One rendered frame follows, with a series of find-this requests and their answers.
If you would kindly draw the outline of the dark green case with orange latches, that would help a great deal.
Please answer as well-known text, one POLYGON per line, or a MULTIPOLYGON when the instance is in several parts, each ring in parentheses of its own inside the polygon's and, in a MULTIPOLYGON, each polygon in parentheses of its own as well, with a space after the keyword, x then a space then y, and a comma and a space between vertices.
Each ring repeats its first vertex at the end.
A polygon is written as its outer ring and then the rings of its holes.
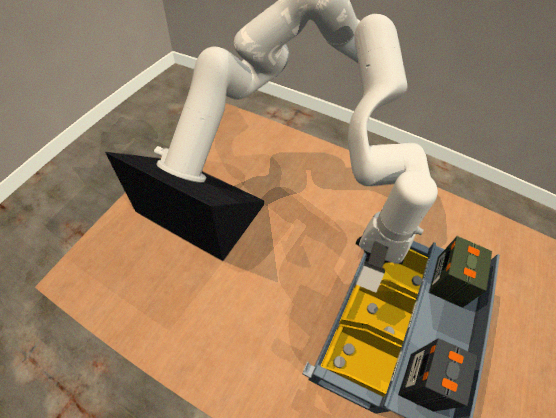
POLYGON ((487 291, 492 251, 456 236, 438 256, 429 293, 464 307, 487 291))

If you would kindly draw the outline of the dark grey case with orange latches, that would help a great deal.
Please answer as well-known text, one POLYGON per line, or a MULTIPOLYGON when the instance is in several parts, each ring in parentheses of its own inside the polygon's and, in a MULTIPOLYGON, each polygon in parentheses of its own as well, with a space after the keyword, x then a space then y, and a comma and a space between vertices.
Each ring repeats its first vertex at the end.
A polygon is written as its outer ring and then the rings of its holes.
POLYGON ((433 412, 468 406, 477 357, 437 338, 411 354, 398 395, 433 412))

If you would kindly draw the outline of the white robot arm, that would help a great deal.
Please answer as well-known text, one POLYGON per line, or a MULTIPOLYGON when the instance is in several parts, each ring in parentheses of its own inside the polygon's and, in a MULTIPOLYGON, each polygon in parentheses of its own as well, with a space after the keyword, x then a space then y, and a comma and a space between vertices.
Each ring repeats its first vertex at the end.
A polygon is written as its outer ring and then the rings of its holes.
POLYGON ((367 135, 372 112, 407 90, 397 31, 381 14, 359 21, 350 0, 278 0, 234 38, 235 50, 248 63, 220 47, 205 49, 196 60, 169 149, 157 146, 154 150, 162 157, 157 166, 177 177, 205 182, 202 170, 224 114, 226 96, 243 99, 279 75, 289 60, 286 43, 308 20, 315 22, 332 47, 359 64, 363 98, 350 120, 348 147, 359 184, 394 184, 377 219, 379 231, 396 242, 422 235, 419 224, 438 195, 423 148, 415 143, 369 146, 367 135))

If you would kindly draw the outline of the grey shelf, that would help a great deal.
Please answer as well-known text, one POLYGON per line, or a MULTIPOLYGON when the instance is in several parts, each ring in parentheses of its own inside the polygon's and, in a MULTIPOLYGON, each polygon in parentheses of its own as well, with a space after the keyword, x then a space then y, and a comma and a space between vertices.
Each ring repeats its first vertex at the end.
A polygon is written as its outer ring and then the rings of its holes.
POLYGON ((321 366, 337 327, 341 325, 339 322, 367 256, 365 252, 315 366, 307 361, 303 375, 308 377, 309 381, 375 414, 392 411, 405 418, 473 418, 492 316, 500 255, 491 259, 487 291, 462 308, 429 293, 438 256, 445 249, 436 246, 436 242, 427 247, 416 241, 413 241, 410 249, 428 259, 385 397, 321 366), (437 338, 478 356, 468 406, 433 412, 398 395, 411 354, 437 338))

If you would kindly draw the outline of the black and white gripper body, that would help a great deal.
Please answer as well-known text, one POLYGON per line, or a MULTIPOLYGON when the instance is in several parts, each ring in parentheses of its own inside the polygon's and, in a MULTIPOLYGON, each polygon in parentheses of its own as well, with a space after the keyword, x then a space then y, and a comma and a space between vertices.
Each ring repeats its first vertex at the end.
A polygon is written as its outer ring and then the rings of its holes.
POLYGON ((416 234, 402 242, 396 242, 386 238, 382 235, 377 226, 377 219, 380 212, 377 212, 367 224, 360 239, 359 246, 364 251, 371 253, 373 244, 376 241, 388 247, 385 260, 394 264, 399 264, 409 251, 416 234))

